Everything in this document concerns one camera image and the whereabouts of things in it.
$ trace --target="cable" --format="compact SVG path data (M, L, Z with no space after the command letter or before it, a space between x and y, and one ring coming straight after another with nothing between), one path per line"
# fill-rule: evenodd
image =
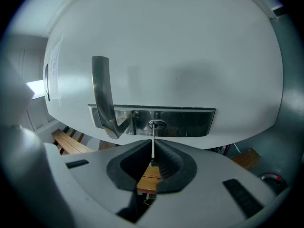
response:
M156 199L156 198L151 198L151 196L150 196L150 198L146 199L143 203L146 204L146 205L148 205L148 206L151 206L151 204L146 203L146 201L147 200L154 200L154 199Z
M155 124L153 123L153 137L152 137L152 159L155 158Z
M226 146L226 149L225 149L223 155L226 155L226 154L228 153L229 148L230 148L230 144L228 144L228 145Z

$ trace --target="paper label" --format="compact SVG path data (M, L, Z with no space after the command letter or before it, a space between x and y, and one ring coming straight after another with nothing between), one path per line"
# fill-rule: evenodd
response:
M50 100L59 100L61 99L61 95L58 90L58 59L60 53L62 39L58 42L58 44L52 50L49 56L49 72L48 72L48 92Z

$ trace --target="wooden board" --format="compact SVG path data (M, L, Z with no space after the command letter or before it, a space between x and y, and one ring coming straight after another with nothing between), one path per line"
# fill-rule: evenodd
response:
M66 126L66 127L63 129L63 132L64 132L64 133L67 133L69 129L70 129L69 126ZM58 145L56 139L53 141L53 144L54 144L54 145Z
M260 158L261 157L254 149L249 149L248 151L231 157L230 159L246 170L249 170L258 163Z
M62 137L60 137L56 132L52 133L54 139L58 144L69 154L80 154L81 152L75 149L73 146L68 144Z
M60 129L57 129L55 131L61 138L63 138L68 144L70 144L72 147L80 151L81 153L86 153L86 152L94 152L94 150L86 147L85 145L77 142L75 139L69 137L66 135L64 132L62 132Z
M98 150L106 150L115 147L115 143L100 140Z
M159 168L157 166L148 166L146 172L137 184L137 191L156 194L156 185L161 181Z
M93 152L94 150L84 146L83 144L72 139L60 129L52 133L58 144L69 154Z
M69 136L72 138L74 136L74 134L76 133L75 129L72 129L72 131L69 133ZM63 152L65 151L60 144L58 144L58 149L59 149L59 153L63 154Z

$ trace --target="lock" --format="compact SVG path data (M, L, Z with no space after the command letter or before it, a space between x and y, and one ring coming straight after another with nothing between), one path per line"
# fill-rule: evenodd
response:
M151 120L149 121L149 127L153 129L153 124L154 124L154 129L155 130L162 130L167 127L167 123L164 120Z

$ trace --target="metal plate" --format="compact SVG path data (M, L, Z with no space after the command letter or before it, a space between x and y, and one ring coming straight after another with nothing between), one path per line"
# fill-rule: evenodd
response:
M93 125L103 128L95 104L89 104L89 111ZM164 129L156 129L157 137L202 137L209 133L214 108L186 108L186 107L155 107L115 105L117 123L122 123L129 114L132 116L130 126L124 134L152 136L153 130L149 126L151 120L162 120L167 123Z

